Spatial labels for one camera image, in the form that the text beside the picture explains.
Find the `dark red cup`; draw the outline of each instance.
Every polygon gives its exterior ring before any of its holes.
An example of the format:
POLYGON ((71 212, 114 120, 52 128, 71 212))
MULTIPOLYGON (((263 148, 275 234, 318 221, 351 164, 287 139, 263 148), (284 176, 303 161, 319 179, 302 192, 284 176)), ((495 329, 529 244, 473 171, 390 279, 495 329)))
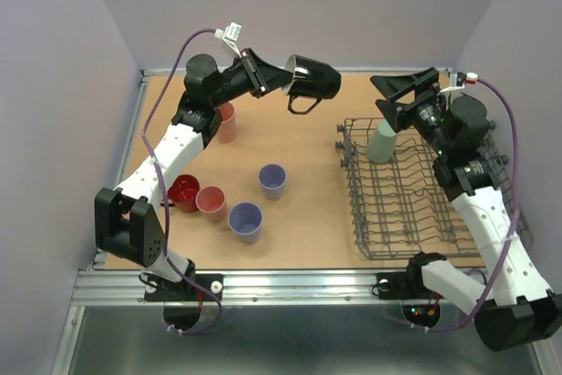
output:
POLYGON ((200 187, 196 177, 180 175, 168 189, 168 198, 179 211, 194 213, 198 210, 195 197, 197 197, 200 187))

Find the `blue cup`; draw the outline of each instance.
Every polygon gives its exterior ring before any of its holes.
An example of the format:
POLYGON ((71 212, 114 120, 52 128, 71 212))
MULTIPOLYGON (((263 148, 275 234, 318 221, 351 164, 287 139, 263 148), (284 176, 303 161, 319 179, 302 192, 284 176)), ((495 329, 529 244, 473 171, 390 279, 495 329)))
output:
POLYGON ((287 185, 287 172, 278 164, 268 164, 260 170, 258 179, 267 199, 280 199, 287 185))
POLYGON ((248 245, 260 240, 262 222, 262 210, 251 202, 241 202, 228 214, 228 225, 238 238, 248 245))

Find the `bolt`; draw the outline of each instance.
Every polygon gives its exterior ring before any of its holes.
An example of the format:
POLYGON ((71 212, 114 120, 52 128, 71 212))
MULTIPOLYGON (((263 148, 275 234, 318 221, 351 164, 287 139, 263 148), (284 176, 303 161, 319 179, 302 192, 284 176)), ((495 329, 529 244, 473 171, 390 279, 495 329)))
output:
POLYGON ((501 155, 498 155, 497 157, 495 157, 495 162, 505 166, 506 164, 508 164, 509 158, 508 158, 507 155, 501 154, 501 155))

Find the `wooden table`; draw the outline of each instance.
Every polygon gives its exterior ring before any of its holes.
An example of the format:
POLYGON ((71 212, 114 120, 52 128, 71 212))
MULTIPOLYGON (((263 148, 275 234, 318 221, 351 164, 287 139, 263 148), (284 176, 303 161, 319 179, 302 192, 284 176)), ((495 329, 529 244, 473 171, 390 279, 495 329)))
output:
MULTIPOLYGON (((129 176, 147 156, 141 127, 160 93, 166 76, 152 76, 133 139, 127 166, 129 176)), ((178 100, 184 92, 183 77, 175 76, 156 112, 148 138, 155 146, 162 138, 178 100)), ((238 241, 226 221, 209 223, 201 213, 171 211, 169 245, 202 269, 326 269, 404 266, 404 261, 369 261, 358 250, 353 234, 346 174, 340 168, 341 152, 335 141, 342 135, 336 125, 346 118, 380 116, 374 104, 380 94, 368 75, 345 75, 338 95, 322 102, 306 116, 287 110, 281 91, 259 100, 237 98, 238 137, 230 144, 213 140, 184 170, 202 186, 219 186, 230 206, 242 201, 263 210, 262 239, 249 246, 238 241), (278 163, 288 173, 285 195, 277 202, 265 199, 257 173, 268 163, 278 163)), ((163 222, 163 210, 159 210, 163 222)), ((479 258, 463 259, 464 265, 481 264, 479 258)), ((108 256, 106 269, 137 268, 133 263, 108 256)))

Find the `metal rack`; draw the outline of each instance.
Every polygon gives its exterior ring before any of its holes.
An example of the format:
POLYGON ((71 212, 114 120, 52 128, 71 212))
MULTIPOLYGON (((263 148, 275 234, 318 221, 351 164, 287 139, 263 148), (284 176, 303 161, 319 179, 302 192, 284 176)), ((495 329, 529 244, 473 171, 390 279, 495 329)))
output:
MULTIPOLYGON (((393 159, 375 164, 365 155, 369 136, 381 118, 345 119, 337 127, 343 141, 341 165, 347 170, 356 244, 370 260, 408 259, 413 254, 440 252, 448 258, 478 257, 479 252, 462 218, 449 203, 433 175, 433 150, 414 130, 398 134, 393 159)), ((513 194, 500 155, 488 135, 479 151, 501 182, 506 209, 513 211, 513 194)), ((532 234, 522 216, 517 226, 523 245, 532 234)))

